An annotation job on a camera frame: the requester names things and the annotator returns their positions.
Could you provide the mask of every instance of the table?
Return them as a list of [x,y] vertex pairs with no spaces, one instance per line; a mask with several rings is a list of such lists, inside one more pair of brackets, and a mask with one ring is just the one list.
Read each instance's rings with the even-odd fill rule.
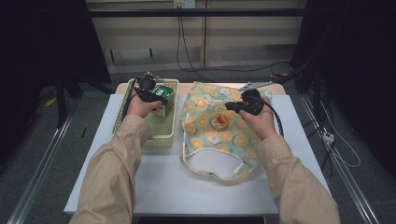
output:
[[[110,97],[90,152],[64,209],[66,213],[74,213],[77,209],[79,190],[90,157],[99,146],[111,139],[111,127],[120,108],[125,85],[120,85],[117,93]],[[244,84],[223,85],[238,88]],[[180,83],[177,118],[190,87],[191,84]],[[289,96],[280,85],[274,84],[265,89],[273,91],[273,107],[282,120],[285,139],[293,154],[302,160],[329,191]],[[181,139],[182,129],[177,122],[172,148],[144,149],[135,181],[135,216],[262,217],[278,214],[262,167],[243,182],[222,184],[213,177],[196,175],[185,166],[180,159]]]

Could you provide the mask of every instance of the beige sleeve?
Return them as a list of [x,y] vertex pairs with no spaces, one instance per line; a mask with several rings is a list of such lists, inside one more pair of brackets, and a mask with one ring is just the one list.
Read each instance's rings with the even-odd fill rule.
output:
[[128,115],[108,144],[90,159],[70,223],[132,223],[134,176],[149,138],[144,119]]
[[279,209],[280,223],[340,223],[332,195],[292,155],[282,136],[268,137],[257,152]]

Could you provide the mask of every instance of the person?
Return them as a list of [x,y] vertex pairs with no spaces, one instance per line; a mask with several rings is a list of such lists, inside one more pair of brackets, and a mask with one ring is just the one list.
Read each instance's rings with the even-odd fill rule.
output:
[[[144,117],[160,104],[144,103],[137,95],[132,99],[120,130],[92,156],[78,209],[70,223],[132,223],[134,177],[142,158],[142,146],[149,137]],[[262,139],[257,155],[279,209],[279,222],[340,223],[337,204],[330,193],[276,133],[272,111],[265,106],[258,116],[245,111],[240,111],[240,116]]]

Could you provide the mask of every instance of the cloth bag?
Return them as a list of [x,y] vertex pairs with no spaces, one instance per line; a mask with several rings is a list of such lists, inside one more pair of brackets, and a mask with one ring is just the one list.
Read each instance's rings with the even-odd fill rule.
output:
[[[238,89],[194,82],[184,102],[180,122],[184,131],[181,159],[190,170],[200,175],[214,176],[221,181],[242,180],[250,176],[260,164],[255,147],[260,137],[232,110],[225,108],[226,102],[242,101]],[[271,92],[261,91],[261,95],[271,97]],[[218,131],[214,128],[213,117],[222,115],[228,127]],[[224,177],[215,171],[195,170],[189,159],[199,152],[210,150],[233,156],[240,164],[232,176]]]

